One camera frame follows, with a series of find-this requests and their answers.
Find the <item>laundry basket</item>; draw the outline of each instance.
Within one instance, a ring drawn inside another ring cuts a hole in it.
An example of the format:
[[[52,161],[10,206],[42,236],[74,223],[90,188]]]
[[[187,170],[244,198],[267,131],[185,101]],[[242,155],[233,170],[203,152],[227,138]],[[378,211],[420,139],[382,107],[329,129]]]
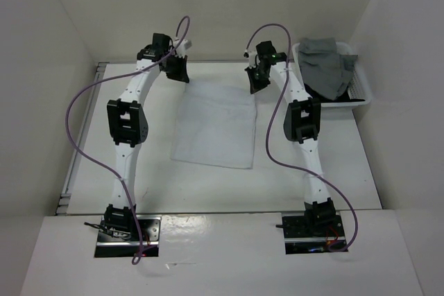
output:
[[[347,43],[337,42],[336,46],[338,48],[338,53],[341,55],[353,55],[353,50]],[[298,79],[302,82],[302,74],[300,72],[299,60],[298,60],[298,48],[299,43],[296,43],[292,47],[293,51],[293,59],[294,59],[294,72]],[[359,105],[369,104],[371,101],[371,90],[368,85],[368,81],[364,70],[359,64],[359,57],[355,63],[355,74],[353,76],[352,81],[348,85],[347,88],[348,96],[351,99],[358,98],[362,101],[351,101],[351,102],[331,102],[331,103],[322,103],[322,107],[346,107],[348,109],[353,109]]]

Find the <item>white table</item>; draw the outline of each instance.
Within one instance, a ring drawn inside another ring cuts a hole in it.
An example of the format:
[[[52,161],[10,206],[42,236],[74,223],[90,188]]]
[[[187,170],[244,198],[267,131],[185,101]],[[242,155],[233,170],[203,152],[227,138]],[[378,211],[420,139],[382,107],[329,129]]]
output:
[[[348,253],[286,255],[278,213],[163,216],[158,258],[95,259],[99,216],[44,219],[22,296],[421,296],[393,211],[358,211]],[[350,239],[353,219],[341,212]]]
[[[249,89],[244,63],[189,63],[190,80]],[[104,77],[133,71],[134,64],[109,64]],[[85,152],[114,166],[114,144],[109,134],[106,104],[116,99],[129,79],[104,83],[92,106]],[[162,74],[154,83],[144,111],[148,139],[137,162],[135,195],[139,213],[207,213],[304,210],[305,174],[275,165],[265,153],[266,128],[279,96],[272,84],[256,95],[257,123],[253,169],[239,170],[170,160],[176,112],[185,84]],[[282,106],[271,133],[271,150],[283,162],[304,165],[284,137]],[[350,110],[328,111],[321,119],[319,152],[325,176],[349,198],[355,209],[380,209],[364,148]],[[103,214],[110,202],[113,176],[83,158],[76,158],[69,188],[68,214]],[[333,191],[337,209],[348,209]]]

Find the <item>folded cloth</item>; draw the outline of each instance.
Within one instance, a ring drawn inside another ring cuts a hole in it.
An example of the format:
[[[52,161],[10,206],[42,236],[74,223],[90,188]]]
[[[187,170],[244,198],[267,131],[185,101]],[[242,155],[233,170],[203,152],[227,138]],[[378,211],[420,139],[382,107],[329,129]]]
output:
[[[303,39],[298,48],[302,80],[319,95],[336,100],[353,79],[357,55],[337,53],[334,38]]]
[[[171,158],[252,168],[255,121],[255,97],[247,90],[191,81],[178,110]]]

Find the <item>gray towel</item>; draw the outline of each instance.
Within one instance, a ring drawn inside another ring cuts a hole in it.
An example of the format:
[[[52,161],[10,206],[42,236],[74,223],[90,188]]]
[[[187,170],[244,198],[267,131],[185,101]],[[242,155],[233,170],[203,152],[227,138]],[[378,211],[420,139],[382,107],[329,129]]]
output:
[[[299,67],[306,85],[332,101],[344,94],[353,79],[357,55],[337,53],[334,38],[303,39],[298,51]]]

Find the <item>robotic arm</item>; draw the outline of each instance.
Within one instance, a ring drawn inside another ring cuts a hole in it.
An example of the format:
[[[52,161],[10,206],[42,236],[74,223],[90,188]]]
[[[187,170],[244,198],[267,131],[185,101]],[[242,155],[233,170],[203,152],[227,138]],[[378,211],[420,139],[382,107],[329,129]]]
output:
[[[250,81],[250,92],[254,94],[270,84],[271,78],[282,91],[287,79],[285,53],[277,53],[270,41],[259,43],[256,51],[244,54],[249,59],[246,68]],[[322,175],[318,153],[318,134],[321,124],[321,102],[312,98],[291,69],[289,84],[284,93],[287,113],[284,120],[285,137],[293,146],[302,149],[309,170]],[[309,175],[305,186],[305,215],[312,225],[323,225],[333,221],[336,211],[326,185],[316,176]]]
[[[153,34],[152,43],[137,54],[136,70],[145,69],[159,61],[178,43],[178,38],[173,41],[167,35]],[[191,41],[184,40],[177,48],[176,54],[149,71],[134,76],[123,94],[107,104],[110,134],[116,145],[116,171],[125,181],[133,203],[137,157],[142,143],[148,136],[148,122],[143,110],[146,96],[161,71],[164,71],[169,79],[189,82],[186,51],[190,47]],[[103,226],[110,231],[135,233],[130,204],[118,179],[114,181],[112,199],[106,209]]]

